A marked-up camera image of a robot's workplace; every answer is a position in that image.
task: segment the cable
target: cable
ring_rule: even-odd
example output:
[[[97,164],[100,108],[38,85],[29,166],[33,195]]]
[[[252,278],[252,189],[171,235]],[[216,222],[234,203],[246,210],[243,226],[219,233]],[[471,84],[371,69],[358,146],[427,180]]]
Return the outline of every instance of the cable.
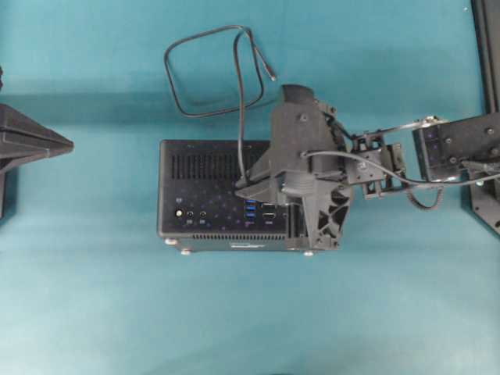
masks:
[[[215,33],[219,33],[222,31],[226,30],[233,30],[237,29],[240,30],[240,33],[236,36],[233,42],[233,56],[234,56],[234,66],[236,68],[236,75],[237,75],[237,81],[238,81],[238,93],[239,93],[239,106],[238,107],[232,107],[232,108],[227,108],[227,109],[219,109],[216,111],[212,112],[201,112],[201,113],[189,113],[186,112],[182,109],[180,105],[179,98],[177,97],[177,93],[175,91],[175,86],[173,85],[173,78],[172,74],[170,73],[170,66],[169,66],[169,54],[170,52],[177,47],[178,45],[181,45],[183,43],[186,43],[188,41],[193,41],[194,39],[198,38],[203,38],[208,35],[212,35]],[[259,80],[259,85],[260,85],[260,92],[257,98],[251,100],[248,104],[245,104],[244,100],[244,90],[243,90],[243,78],[241,76],[241,68],[240,68],[240,63],[238,59],[238,42],[240,41],[241,35],[245,34],[248,39],[250,40],[250,45],[252,47],[252,59],[255,65],[255,72],[257,74],[257,78]],[[272,81],[276,80],[276,74],[273,72],[273,69],[271,66],[267,63],[267,61],[264,59],[263,54],[260,52],[260,50],[257,48],[257,45],[255,44],[253,40],[253,35],[252,31],[245,26],[242,25],[227,25],[223,27],[217,27],[212,30],[205,31],[200,34],[192,35],[190,37],[185,37],[180,39],[179,41],[176,41],[172,43],[165,51],[165,55],[163,56],[163,62],[165,64],[165,71],[166,75],[168,77],[170,89],[172,91],[172,96],[173,100],[175,101],[177,109],[179,109],[180,113],[182,113],[186,117],[190,118],[202,118],[202,117],[209,117],[209,116],[215,116],[215,115],[221,115],[224,113],[232,113],[236,111],[240,111],[240,122],[239,122],[239,131],[238,131],[238,139],[237,139],[237,157],[238,157],[238,165],[241,173],[241,177],[243,181],[245,182],[245,185],[248,184],[248,179],[246,175],[246,169],[245,169],[245,161],[243,158],[243,139],[245,135],[245,108],[248,108],[255,103],[257,103],[263,96],[264,96],[264,83],[262,79],[262,75],[260,73],[260,68],[259,68],[259,62],[257,59],[257,56],[260,58],[262,66],[264,67],[264,70],[266,71],[267,75],[270,77]]]
[[[407,189],[406,191],[406,197],[410,201],[412,205],[417,207],[421,211],[433,211],[439,207],[443,200],[443,195],[445,193],[445,189],[443,187],[438,187],[437,192],[436,192],[436,198],[434,200],[434,203],[432,205],[424,205],[423,203],[420,203],[420,201],[416,198],[415,195],[413,195],[411,189]]]
[[[421,129],[423,127],[432,127],[434,125],[447,122],[448,121],[440,119],[439,117],[436,116],[427,116],[421,120],[413,121],[412,123],[406,123],[404,125],[400,125],[398,127],[390,127],[388,129],[380,129],[374,131],[371,134],[383,135],[388,133],[394,133],[395,131],[401,131],[401,130],[416,130],[416,129]]]
[[[245,168],[245,160],[243,159],[243,139],[245,137],[245,90],[243,88],[243,77],[241,76],[240,61],[238,59],[238,42],[243,31],[240,32],[233,42],[234,67],[237,75],[237,88],[240,96],[240,123],[237,136],[237,163],[240,167],[241,178],[243,184],[248,185],[247,172]]]
[[[303,159],[307,159],[307,158],[310,158],[312,156],[321,156],[321,155],[340,156],[342,158],[354,159],[354,160],[358,160],[360,162],[365,162],[366,164],[369,164],[369,165],[371,165],[375,168],[378,168],[379,170],[385,172],[389,176],[392,176],[392,177],[400,180],[401,182],[404,182],[405,184],[411,185],[415,188],[441,188],[441,187],[447,187],[447,186],[467,186],[467,185],[475,184],[476,182],[494,180],[495,178],[500,177],[500,173],[497,173],[497,174],[494,174],[491,176],[476,178],[474,180],[468,180],[468,181],[460,181],[460,182],[451,182],[451,181],[432,182],[432,181],[423,181],[423,180],[412,180],[409,178],[399,176],[398,174],[394,173],[393,171],[380,165],[377,162],[373,162],[371,160],[363,158],[362,156],[359,156],[356,154],[350,154],[348,152],[342,152],[342,151],[303,152],[301,154],[301,157]]]
[[[343,135],[346,136],[347,139],[350,139],[351,141],[354,140],[355,137],[351,135],[341,123],[339,123],[336,120],[333,120],[332,125],[337,129],[339,129],[343,133]]]

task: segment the black stand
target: black stand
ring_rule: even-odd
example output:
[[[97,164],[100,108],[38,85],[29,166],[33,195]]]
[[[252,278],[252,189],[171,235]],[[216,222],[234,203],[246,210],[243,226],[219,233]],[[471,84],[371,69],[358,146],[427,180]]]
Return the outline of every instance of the black stand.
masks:
[[[500,1],[473,0],[484,101],[487,113],[500,112]],[[470,171],[470,177],[479,177]],[[492,180],[470,187],[472,210],[500,234],[500,181]]]

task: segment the teal surface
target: teal surface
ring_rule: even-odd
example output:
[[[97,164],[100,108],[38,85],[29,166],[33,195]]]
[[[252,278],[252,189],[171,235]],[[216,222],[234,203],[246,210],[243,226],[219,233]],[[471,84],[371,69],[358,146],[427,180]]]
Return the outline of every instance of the teal surface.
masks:
[[[236,138],[238,118],[180,116],[163,51],[229,23],[279,76],[249,138],[269,136],[283,83],[314,88],[351,131],[482,113],[466,0],[2,0],[0,102],[76,148],[11,175],[0,373],[500,373],[500,242],[459,189],[432,213],[358,194],[341,249],[311,259],[183,257],[156,237],[160,140]],[[231,42],[174,52],[190,108],[237,100]],[[416,177],[411,134],[394,140]]]

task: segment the ventilation grille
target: ventilation grille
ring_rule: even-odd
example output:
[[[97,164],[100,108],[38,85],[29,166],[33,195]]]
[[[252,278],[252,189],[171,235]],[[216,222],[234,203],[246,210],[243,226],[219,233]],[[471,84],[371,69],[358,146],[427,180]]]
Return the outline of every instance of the ventilation grille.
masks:
[[[259,157],[245,155],[247,168]],[[238,157],[235,154],[172,155],[170,158],[172,180],[232,180],[240,178]]]
[[[193,234],[195,240],[284,240],[284,234]]]

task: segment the screw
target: screw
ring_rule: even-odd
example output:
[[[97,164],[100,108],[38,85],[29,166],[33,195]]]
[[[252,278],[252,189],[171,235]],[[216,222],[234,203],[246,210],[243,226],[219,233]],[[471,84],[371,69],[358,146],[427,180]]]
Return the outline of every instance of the screw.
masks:
[[[368,166],[366,165],[365,162],[358,162],[358,169],[359,170],[365,170]]]

